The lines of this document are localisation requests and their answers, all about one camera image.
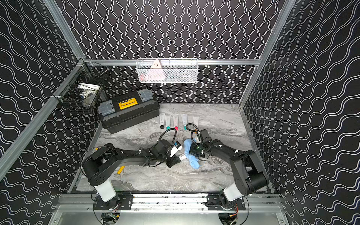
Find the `white tube teal cap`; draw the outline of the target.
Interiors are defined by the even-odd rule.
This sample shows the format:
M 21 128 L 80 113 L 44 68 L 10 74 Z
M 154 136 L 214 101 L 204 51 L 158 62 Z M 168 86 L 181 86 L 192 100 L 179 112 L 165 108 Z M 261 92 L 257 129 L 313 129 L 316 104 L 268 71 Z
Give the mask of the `white tube teal cap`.
M 188 124 L 188 116 L 187 116 L 187 114 L 181 114 L 181 119 L 182 119 L 184 130 L 187 130 L 187 127 L 186 127 L 186 125 Z

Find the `white tube green cap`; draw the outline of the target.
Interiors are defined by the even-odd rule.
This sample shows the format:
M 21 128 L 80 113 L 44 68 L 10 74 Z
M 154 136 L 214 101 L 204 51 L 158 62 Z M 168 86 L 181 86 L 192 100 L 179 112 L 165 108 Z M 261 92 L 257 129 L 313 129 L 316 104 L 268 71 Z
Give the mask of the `white tube green cap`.
M 169 114 L 165 115 L 165 124 L 166 124 L 166 129 L 169 130 L 171 128 L 171 115 Z

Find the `white tube black cap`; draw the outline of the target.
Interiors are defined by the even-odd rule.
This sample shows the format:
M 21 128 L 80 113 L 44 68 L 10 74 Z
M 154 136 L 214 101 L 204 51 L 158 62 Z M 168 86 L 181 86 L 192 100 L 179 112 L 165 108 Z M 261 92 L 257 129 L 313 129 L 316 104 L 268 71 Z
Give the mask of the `white tube black cap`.
M 165 114 L 164 113 L 159 114 L 159 122 L 160 122 L 160 128 L 164 129 L 165 128 Z

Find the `white tube pink cap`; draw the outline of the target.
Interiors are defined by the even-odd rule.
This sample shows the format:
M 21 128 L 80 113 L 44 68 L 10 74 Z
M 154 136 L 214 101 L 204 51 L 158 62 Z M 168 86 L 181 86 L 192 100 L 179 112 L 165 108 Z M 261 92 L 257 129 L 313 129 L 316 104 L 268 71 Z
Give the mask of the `white tube pink cap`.
M 173 118 L 174 128 L 175 128 L 176 130 L 179 130 L 179 115 L 178 115 L 178 114 L 174 114 L 174 115 L 172 116 L 172 118 Z

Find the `white tube dark blue cap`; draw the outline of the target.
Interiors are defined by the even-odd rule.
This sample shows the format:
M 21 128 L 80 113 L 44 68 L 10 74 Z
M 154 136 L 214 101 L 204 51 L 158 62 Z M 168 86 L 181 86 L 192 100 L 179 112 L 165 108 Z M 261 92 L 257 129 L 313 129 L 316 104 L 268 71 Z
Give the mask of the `white tube dark blue cap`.
M 184 153 L 184 154 L 181 154 L 181 155 L 179 156 L 179 159 L 180 159 L 181 161 L 187 159 L 186 154 L 185 154 L 185 153 Z

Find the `white tube orange cap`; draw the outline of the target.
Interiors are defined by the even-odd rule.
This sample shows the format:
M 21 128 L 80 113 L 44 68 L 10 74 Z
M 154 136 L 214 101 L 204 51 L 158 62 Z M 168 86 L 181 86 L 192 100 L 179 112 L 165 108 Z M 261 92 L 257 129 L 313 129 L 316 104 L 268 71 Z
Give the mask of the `white tube orange cap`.
M 198 115 L 193 115 L 193 123 L 196 126 L 199 126 L 199 116 Z

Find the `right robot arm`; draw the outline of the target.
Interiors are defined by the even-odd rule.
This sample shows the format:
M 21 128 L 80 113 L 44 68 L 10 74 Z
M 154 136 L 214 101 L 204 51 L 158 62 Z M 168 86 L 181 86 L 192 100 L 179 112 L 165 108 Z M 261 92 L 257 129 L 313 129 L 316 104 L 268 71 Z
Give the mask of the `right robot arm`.
M 253 151 L 240 151 L 225 145 L 218 139 L 212 139 L 206 129 L 184 142 L 190 156 L 204 157 L 206 154 L 220 158 L 228 163 L 232 170 L 234 182 L 221 191 L 225 201 L 233 202 L 246 197 L 269 184 L 264 166 Z

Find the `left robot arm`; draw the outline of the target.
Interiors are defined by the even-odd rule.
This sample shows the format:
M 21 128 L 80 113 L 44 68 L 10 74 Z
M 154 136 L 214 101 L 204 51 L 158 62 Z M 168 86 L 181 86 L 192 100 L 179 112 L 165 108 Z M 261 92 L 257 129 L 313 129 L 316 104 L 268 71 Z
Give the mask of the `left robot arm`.
M 172 144 L 167 140 L 160 140 L 151 148 L 141 148 L 137 151 L 123 150 L 109 143 L 84 159 L 81 168 L 89 184 L 106 203 L 116 196 L 110 177 L 117 167 L 130 165 L 155 167 L 165 163 L 171 168 L 181 162 L 175 155 L 181 149 L 182 145 L 178 141 Z

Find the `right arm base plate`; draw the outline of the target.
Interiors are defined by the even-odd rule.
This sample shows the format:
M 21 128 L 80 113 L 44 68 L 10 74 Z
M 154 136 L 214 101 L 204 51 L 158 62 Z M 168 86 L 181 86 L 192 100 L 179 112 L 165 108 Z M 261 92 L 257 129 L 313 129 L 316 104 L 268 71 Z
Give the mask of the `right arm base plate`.
M 223 194 L 209 194 L 204 205 L 210 211 L 245 211 L 246 205 L 243 198 L 229 201 Z

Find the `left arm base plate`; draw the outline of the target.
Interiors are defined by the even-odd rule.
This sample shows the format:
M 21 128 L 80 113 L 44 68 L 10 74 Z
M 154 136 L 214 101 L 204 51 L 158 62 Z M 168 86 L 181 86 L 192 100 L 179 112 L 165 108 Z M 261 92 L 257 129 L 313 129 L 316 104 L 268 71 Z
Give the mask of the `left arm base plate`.
M 114 198 L 104 202 L 100 196 L 95 197 L 93 209 L 96 211 L 131 210 L 133 195 L 117 194 Z

